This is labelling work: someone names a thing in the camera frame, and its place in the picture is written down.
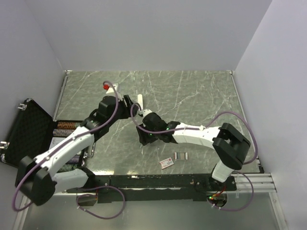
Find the white stapler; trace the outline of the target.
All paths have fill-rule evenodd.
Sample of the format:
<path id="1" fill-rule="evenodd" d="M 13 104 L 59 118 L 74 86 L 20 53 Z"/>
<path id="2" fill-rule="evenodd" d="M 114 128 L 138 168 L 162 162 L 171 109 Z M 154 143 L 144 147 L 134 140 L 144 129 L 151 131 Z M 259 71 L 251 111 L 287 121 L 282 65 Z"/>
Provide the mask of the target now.
<path id="1" fill-rule="evenodd" d="M 143 95 L 142 94 L 138 94 L 137 103 L 139 104 L 140 111 L 142 111 L 143 110 Z"/>

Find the staple box tray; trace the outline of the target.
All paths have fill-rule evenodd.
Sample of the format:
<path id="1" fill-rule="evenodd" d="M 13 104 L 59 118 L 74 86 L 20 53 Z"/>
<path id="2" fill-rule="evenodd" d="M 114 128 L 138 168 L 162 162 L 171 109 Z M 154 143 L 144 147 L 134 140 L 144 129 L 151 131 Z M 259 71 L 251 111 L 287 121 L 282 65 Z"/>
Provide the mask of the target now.
<path id="1" fill-rule="evenodd" d="M 174 160 L 188 160 L 189 155 L 187 152 L 175 152 L 174 153 Z"/>

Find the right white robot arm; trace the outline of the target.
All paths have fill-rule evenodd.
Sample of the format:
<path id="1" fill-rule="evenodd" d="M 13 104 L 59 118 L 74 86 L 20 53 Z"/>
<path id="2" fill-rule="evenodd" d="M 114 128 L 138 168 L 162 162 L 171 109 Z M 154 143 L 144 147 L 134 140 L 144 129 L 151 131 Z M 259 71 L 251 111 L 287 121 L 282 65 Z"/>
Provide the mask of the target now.
<path id="1" fill-rule="evenodd" d="M 226 185 L 226 180 L 234 172 L 242 168 L 250 141 L 233 125 L 223 123 L 222 126 L 191 126 L 177 121 L 165 122 L 151 110 L 141 112 L 142 124 L 137 125 L 139 140 L 147 145 L 161 140 L 164 143 L 187 143 L 214 149 L 219 161 L 213 168 L 210 187 L 219 191 Z"/>

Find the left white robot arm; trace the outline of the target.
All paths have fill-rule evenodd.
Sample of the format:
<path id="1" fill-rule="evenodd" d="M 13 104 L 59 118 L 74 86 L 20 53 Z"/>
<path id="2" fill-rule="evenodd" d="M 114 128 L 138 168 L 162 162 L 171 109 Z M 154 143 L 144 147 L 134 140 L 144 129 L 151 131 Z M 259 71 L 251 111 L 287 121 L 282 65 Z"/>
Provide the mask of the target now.
<path id="1" fill-rule="evenodd" d="M 55 193 L 69 189 L 80 188 L 86 193 L 92 191 L 95 174 L 91 170 L 84 167 L 69 172 L 59 170 L 81 150 L 91 149 L 116 121 L 134 117 L 137 111 L 132 108 L 133 104 L 128 95 L 107 95 L 80 127 L 58 145 L 34 158 L 23 157 L 18 167 L 15 193 L 22 193 L 29 202 L 17 208 L 13 200 L 13 209 L 22 211 L 32 204 L 41 206 Z"/>

